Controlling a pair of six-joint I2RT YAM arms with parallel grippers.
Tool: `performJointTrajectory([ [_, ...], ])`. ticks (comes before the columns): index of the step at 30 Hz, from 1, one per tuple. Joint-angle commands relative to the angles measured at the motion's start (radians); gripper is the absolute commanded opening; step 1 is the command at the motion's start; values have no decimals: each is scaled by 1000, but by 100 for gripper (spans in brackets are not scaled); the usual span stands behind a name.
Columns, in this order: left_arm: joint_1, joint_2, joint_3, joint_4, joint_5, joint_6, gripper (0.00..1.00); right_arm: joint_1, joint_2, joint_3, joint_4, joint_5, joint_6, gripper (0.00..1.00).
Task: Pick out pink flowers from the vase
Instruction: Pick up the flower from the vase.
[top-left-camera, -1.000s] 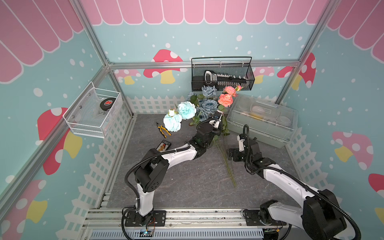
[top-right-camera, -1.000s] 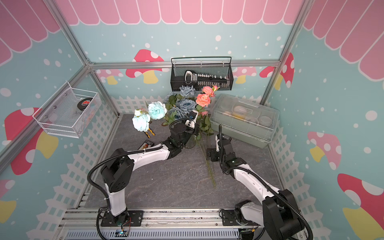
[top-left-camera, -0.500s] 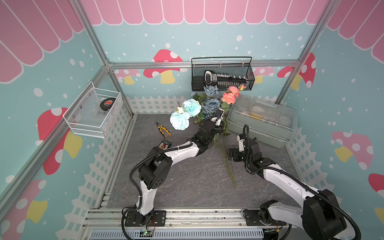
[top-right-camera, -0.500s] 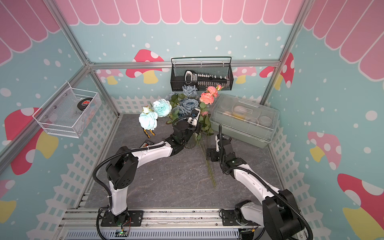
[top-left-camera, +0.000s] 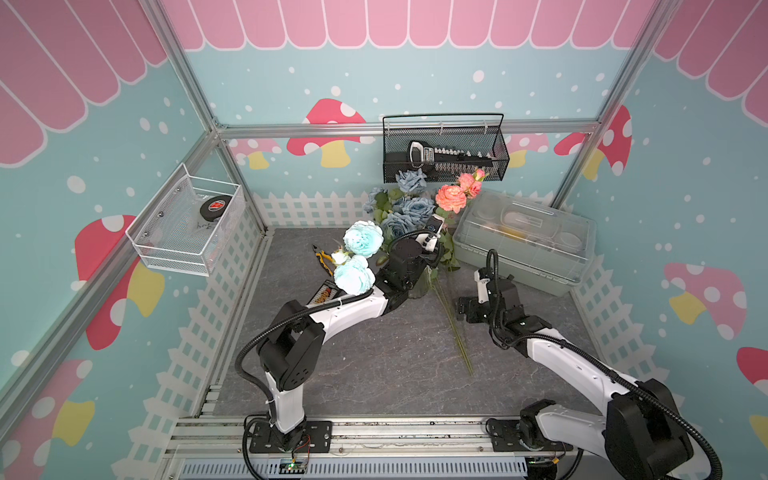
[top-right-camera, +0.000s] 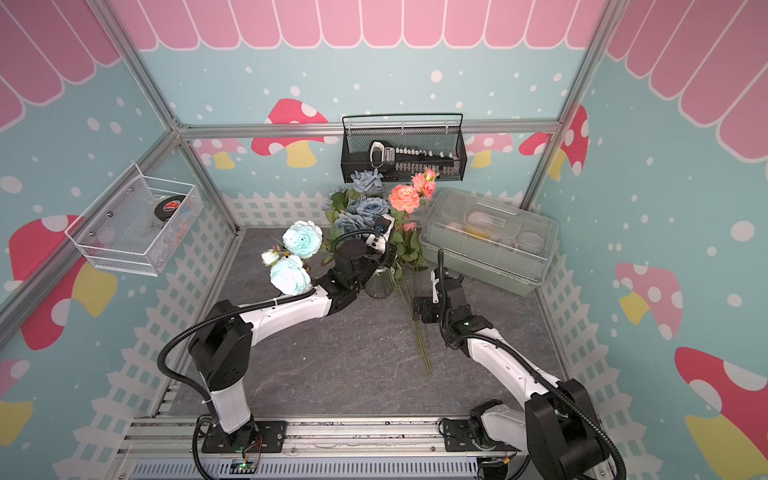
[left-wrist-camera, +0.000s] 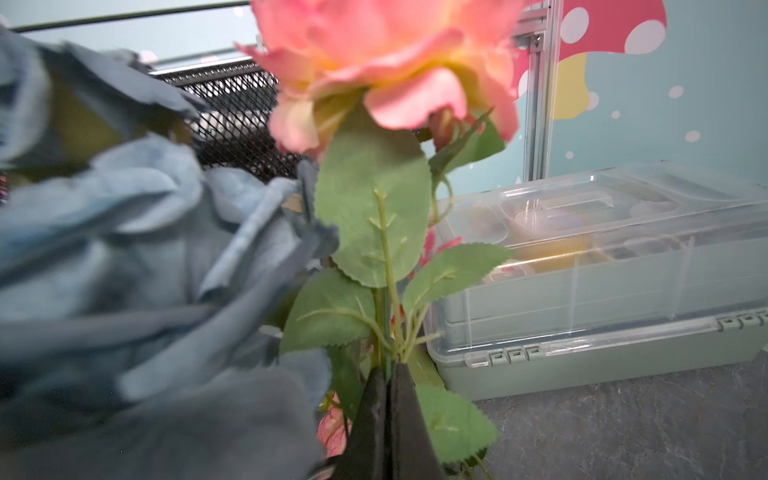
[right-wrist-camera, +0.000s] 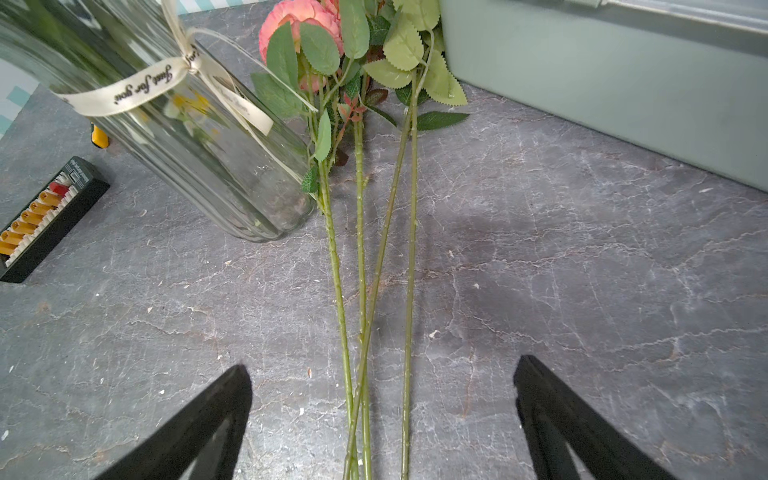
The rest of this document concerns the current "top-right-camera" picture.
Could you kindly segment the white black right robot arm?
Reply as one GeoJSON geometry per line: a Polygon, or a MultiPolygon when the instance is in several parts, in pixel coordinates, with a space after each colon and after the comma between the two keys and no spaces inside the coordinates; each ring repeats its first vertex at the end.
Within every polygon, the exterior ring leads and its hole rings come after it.
{"type": "Polygon", "coordinates": [[[586,479],[592,469],[612,465],[625,479],[627,465],[603,429],[586,388],[547,373],[512,347],[481,315],[463,290],[463,278],[448,273],[445,253],[437,252],[432,294],[413,301],[413,315],[435,323],[445,345],[487,369],[520,404],[515,410],[490,402],[470,424],[474,441],[487,448],[504,443],[524,453],[544,479],[586,479]]]}

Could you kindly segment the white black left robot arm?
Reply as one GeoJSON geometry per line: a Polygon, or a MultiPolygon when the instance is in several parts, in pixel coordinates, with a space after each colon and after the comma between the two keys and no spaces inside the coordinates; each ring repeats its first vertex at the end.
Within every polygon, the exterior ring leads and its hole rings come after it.
{"type": "Polygon", "coordinates": [[[331,249],[332,265],[317,279],[309,273],[308,253],[299,247],[286,245],[264,254],[278,297],[241,305],[221,301],[205,320],[160,350],[158,370],[201,396],[207,412],[199,421],[226,449],[241,452],[263,437],[245,388],[256,348],[284,331],[344,310],[366,283],[392,265],[396,252],[383,225],[342,234],[331,249]]]}

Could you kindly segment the pink orange peony stem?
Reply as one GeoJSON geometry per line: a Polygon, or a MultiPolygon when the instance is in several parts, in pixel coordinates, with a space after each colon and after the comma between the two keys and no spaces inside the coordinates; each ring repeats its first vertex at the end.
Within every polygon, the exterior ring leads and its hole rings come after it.
{"type": "Polygon", "coordinates": [[[396,281],[396,285],[399,289],[399,292],[401,294],[401,297],[403,299],[403,302],[406,308],[407,319],[410,320],[412,324],[412,333],[417,345],[417,350],[423,362],[425,373],[429,378],[431,378],[433,376],[433,367],[429,357],[429,352],[427,349],[426,342],[421,333],[421,329],[420,329],[421,323],[419,320],[413,319],[413,296],[409,291],[408,282],[405,275],[402,275],[396,281]]]}

